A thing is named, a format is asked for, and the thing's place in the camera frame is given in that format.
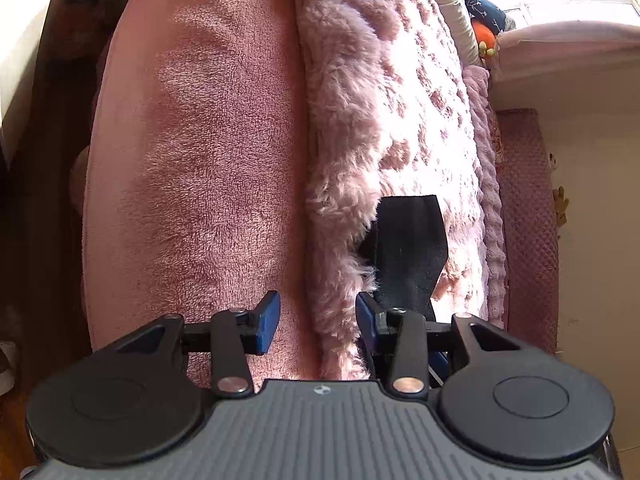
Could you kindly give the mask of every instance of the beige wall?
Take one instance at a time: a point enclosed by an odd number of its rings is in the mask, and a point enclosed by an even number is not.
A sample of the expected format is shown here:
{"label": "beige wall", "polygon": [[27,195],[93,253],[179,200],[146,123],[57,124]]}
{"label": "beige wall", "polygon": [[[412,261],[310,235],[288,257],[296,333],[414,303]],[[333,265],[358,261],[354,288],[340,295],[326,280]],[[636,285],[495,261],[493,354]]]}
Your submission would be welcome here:
{"label": "beige wall", "polygon": [[536,108],[556,156],[552,184],[570,200],[558,346],[612,391],[621,450],[640,446],[639,88],[636,62],[497,84],[491,96],[498,110]]}

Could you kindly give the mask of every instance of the white pillow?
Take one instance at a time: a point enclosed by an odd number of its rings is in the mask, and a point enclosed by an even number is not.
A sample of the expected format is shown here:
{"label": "white pillow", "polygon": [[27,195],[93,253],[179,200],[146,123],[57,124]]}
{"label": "white pillow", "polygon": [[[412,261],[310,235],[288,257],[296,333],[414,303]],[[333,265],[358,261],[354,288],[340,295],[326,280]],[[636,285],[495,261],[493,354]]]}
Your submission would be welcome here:
{"label": "white pillow", "polygon": [[480,65],[478,42],[464,0],[436,0],[463,66]]}

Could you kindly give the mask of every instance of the ridged gray panel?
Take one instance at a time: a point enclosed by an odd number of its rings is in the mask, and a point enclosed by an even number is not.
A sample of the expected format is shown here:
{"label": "ridged gray panel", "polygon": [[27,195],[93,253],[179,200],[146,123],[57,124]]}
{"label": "ridged gray panel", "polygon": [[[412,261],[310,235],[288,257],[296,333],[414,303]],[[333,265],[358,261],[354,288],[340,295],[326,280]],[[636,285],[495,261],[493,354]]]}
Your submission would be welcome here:
{"label": "ridged gray panel", "polygon": [[460,449],[416,402],[377,383],[269,381],[251,399],[222,402],[191,440],[151,462],[111,470],[46,463],[34,480],[613,480],[587,462],[517,471]]}

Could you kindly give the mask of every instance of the metal screw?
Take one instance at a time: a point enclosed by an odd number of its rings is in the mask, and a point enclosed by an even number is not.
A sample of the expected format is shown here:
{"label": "metal screw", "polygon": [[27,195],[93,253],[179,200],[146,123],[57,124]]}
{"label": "metal screw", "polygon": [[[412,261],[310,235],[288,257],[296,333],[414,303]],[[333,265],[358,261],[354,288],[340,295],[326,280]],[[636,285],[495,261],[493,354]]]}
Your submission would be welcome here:
{"label": "metal screw", "polygon": [[416,377],[400,377],[394,381],[393,387],[401,394],[419,394],[424,389],[424,383]]}
{"label": "metal screw", "polygon": [[249,383],[242,377],[223,377],[218,381],[218,389],[228,394],[241,394],[249,387]]}

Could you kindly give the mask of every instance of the black circular disc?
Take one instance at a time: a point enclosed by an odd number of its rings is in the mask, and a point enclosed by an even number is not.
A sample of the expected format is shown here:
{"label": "black circular disc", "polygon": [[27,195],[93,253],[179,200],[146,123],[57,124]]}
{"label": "black circular disc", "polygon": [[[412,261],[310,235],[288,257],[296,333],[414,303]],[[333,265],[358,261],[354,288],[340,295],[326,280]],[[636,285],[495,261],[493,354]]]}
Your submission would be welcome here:
{"label": "black circular disc", "polygon": [[533,356],[491,358],[453,374],[438,406],[446,426],[511,463],[564,462],[597,446],[613,422],[607,389],[576,368]]}
{"label": "black circular disc", "polygon": [[200,389],[185,375],[154,356],[114,352],[37,388],[27,424],[49,456],[104,468],[172,448],[201,416]]}

